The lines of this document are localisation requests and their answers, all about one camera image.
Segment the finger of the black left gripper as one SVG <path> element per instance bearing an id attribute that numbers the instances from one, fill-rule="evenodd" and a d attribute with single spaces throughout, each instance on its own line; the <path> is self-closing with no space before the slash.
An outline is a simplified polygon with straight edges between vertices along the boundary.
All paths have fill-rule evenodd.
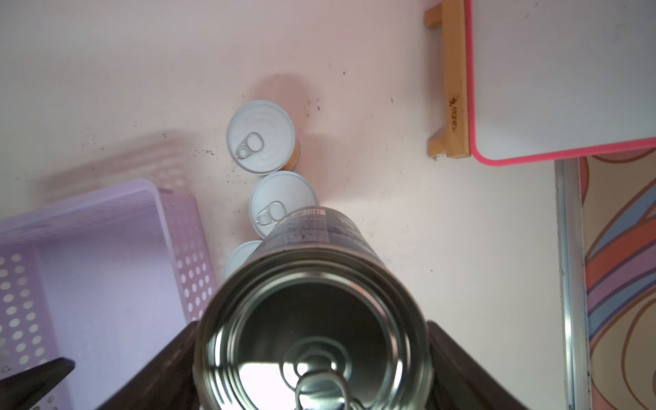
<path id="1" fill-rule="evenodd" d="M 3 379 L 1 408 L 32 409 L 73 372 L 73 369 L 75 362 L 62 357 Z"/>

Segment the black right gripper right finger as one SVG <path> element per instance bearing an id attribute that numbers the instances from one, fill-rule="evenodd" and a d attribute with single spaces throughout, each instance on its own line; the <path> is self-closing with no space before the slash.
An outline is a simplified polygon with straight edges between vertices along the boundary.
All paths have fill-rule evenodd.
<path id="1" fill-rule="evenodd" d="M 433 368 L 428 409 L 526 410 L 438 324 L 429 321 L 427 328 Z"/>

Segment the white lid can back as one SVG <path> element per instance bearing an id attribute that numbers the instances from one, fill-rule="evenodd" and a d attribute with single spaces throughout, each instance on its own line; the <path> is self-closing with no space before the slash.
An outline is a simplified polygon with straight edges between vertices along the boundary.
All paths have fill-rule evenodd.
<path id="1" fill-rule="evenodd" d="M 301 155 L 290 116 L 278 104 L 263 100 L 249 102 L 232 116 L 227 150 L 239 167 L 255 175 L 292 171 Z"/>

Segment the purple plastic basket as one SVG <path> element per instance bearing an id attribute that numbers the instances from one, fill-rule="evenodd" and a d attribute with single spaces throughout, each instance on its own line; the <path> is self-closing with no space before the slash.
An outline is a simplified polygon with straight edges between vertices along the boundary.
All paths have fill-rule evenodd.
<path id="1" fill-rule="evenodd" d="M 1 375 L 60 357 L 38 409 L 94 409 L 218 290 L 192 196 L 136 179 L 1 223 Z"/>

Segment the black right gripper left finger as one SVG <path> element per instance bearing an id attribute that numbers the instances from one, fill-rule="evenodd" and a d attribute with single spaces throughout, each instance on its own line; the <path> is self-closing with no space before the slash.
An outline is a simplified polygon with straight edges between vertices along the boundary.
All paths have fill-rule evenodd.
<path id="1" fill-rule="evenodd" d="M 191 322 L 102 409 L 198 409 L 192 369 L 198 323 Z"/>

